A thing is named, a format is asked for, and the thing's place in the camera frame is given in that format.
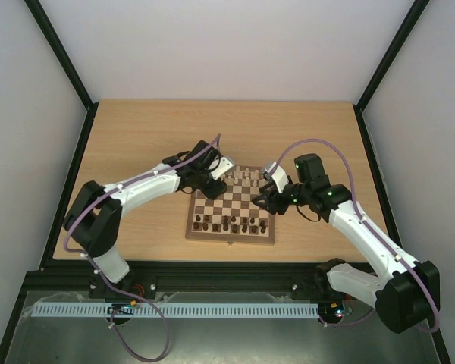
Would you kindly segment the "wooden chess board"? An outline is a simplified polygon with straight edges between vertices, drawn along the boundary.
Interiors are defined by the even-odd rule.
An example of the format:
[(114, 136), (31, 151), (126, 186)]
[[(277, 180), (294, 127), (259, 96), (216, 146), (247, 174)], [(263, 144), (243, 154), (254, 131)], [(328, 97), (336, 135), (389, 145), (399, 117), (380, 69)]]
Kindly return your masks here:
[[(260, 167), (238, 165), (222, 177), (227, 191), (215, 200), (197, 190), (190, 198), (185, 237), (225, 243), (275, 244), (275, 216), (251, 203), (266, 184)], [(204, 215), (210, 222), (204, 222)]]

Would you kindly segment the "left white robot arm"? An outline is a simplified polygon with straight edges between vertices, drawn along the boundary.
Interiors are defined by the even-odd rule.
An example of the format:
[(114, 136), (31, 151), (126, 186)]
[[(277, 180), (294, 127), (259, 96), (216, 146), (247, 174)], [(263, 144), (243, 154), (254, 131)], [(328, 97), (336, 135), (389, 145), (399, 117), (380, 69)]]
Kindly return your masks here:
[(186, 188), (217, 199), (227, 190), (221, 178), (235, 166), (217, 147), (218, 140), (201, 140), (193, 150), (164, 158), (135, 177), (116, 184), (85, 183), (64, 218), (67, 239), (77, 242), (110, 282), (119, 283), (130, 273), (116, 246), (121, 219), (155, 198)]

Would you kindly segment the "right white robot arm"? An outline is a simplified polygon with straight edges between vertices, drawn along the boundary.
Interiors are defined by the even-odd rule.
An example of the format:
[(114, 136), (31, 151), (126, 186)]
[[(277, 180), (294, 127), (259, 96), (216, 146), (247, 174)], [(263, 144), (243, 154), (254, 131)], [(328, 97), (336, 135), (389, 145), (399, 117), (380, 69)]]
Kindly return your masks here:
[(324, 297), (346, 293), (372, 307), (384, 325), (401, 333), (439, 313), (439, 271), (400, 248), (364, 213), (343, 184), (331, 184), (315, 153), (294, 160), (298, 182), (272, 162), (261, 170), (266, 183), (253, 203), (271, 215), (303, 206), (340, 231), (363, 255), (373, 272), (365, 273), (342, 259), (318, 267), (316, 290)]

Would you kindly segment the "black aluminium frame rail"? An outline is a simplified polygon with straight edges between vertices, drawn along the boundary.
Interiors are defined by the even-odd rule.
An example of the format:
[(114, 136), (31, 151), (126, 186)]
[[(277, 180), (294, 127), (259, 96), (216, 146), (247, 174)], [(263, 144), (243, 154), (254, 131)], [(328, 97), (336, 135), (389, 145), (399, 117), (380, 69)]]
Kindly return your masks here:
[[(315, 286), (320, 262), (153, 262), (129, 261), (128, 286), (140, 284), (147, 293), (177, 291), (289, 292)], [(79, 260), (51, 260), (26, 273), (28, 290), (87, 290), (93, 267)]]

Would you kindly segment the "left black frame post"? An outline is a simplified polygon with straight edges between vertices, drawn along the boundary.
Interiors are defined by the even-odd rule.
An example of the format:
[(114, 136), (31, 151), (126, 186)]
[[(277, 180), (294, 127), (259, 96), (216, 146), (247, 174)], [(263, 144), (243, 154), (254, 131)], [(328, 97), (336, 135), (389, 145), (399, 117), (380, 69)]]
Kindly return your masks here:
[(46, 42), (61, 65), (65, 75), (69, 79), (83, 107), (90, 112), (97, 109), (97, 104), (92, 100), (83, 81), (80, 78), (74, 64), (67, 53), (60, 37), (58, 36), (52, 22), (49, 19), (44, 7), (39, 0), (24, 0), (29, 12), (33, 16), (37, 26), (40, 28)]

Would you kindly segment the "black frame post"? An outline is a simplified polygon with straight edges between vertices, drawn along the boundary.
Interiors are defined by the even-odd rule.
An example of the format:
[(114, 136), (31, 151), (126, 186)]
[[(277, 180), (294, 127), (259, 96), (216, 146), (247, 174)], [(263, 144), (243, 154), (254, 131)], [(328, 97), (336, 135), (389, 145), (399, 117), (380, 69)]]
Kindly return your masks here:
[(375, 95), (382, 80), (390, 70), (391, 65), (394, 63), (400, 50), (403, 48), (406, 40), (413, 31), (414, 27), (422, 16), (424, 10), (429, 4), (429, 0), (415, 0), (411, 4), (406, 16), (404, 17), (401, 25), (395, 33), (391, 43), (386, 49), (383, 57), (381, 58), (374, 74), (364, 89), (359, 101), (355, 104), (355, 111), (362, 114), (366, 107), (369, 105), (372, 97)]
[(83, 107), (90, 112), (97, 109), (97, 104), (92, 100), (83, 81), (80, 78), (74, 64), (67, 53), (60, 37), (58, 36), (52, 22), (49, 19), (44, 7), (39, 0), (24, 0), (29, 12), (33, 16), (37, 26), (40, 28), (46, 42), (61, 65), (65, 75), (69, 79)]

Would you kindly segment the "right black frame post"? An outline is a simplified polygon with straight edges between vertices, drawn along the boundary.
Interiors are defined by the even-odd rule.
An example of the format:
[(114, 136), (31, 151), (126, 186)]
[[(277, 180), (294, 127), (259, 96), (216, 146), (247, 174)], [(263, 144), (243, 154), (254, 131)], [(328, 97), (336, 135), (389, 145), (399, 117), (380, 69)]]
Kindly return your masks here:
[(424, 10), (429, 4), (429, 0), (415, 0), (411, 4), (406, 16), (404, 17), (401, 25), (395, 33), (391, 43), (386, 49), (383, 57), (381, 58), (374, 74), (364, 89), (359, 101), (355, 104), (355, 111), (362, 114), (366, 107), (369, 105), (372, 97), (375, 95), (382, 80), (390, 70), (391, 65), (394, 63), (400, 50), (403, 48), (406, 40), (413, 31), (414, 27), (422, 16)]

